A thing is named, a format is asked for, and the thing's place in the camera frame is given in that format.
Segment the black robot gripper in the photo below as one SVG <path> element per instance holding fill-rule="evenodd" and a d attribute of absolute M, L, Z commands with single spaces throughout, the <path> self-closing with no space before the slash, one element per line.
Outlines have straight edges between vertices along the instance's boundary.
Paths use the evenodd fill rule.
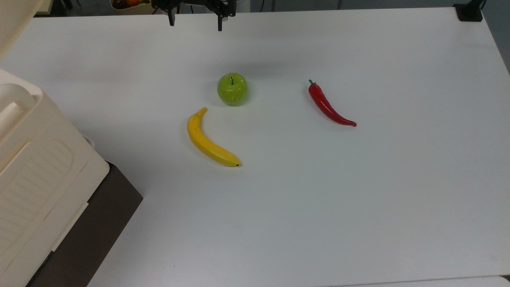
<path fill-rule="evenodd" d="M 224 18 L 234 17 L 237 12 L 236 0 L 152 0 L 151 6 L 168 13 L 168 20 L 172 27 L 175 26 L 175 12 L 181 3 L 186 5 L 204 6 L 218 16 L 218 31 L 222 31 Z"/>

